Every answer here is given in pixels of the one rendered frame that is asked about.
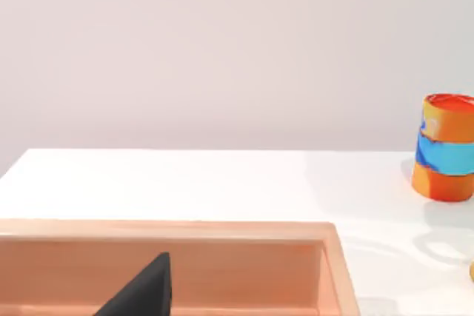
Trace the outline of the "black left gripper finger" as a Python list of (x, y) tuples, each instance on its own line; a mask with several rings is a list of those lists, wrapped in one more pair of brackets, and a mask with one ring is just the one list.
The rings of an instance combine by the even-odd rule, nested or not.
[(170, 254), (163, 252), (93, 316), (170, 316), (171, 305)]

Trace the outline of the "shallow salmon-coloured box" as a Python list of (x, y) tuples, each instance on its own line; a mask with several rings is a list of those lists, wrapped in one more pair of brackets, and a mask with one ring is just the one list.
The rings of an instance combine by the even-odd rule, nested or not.
[(0, 219), (0, 316), (91, 316), (157, 255), (171, 316), (361, 316), (325, 222)]

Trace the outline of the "orange and blue can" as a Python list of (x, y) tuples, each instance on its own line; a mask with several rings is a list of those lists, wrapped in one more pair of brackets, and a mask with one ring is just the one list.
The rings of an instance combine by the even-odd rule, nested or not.
[(457, 203), (474, 195), (474, 97), (424, 98), (411, 184), (434, 201)]

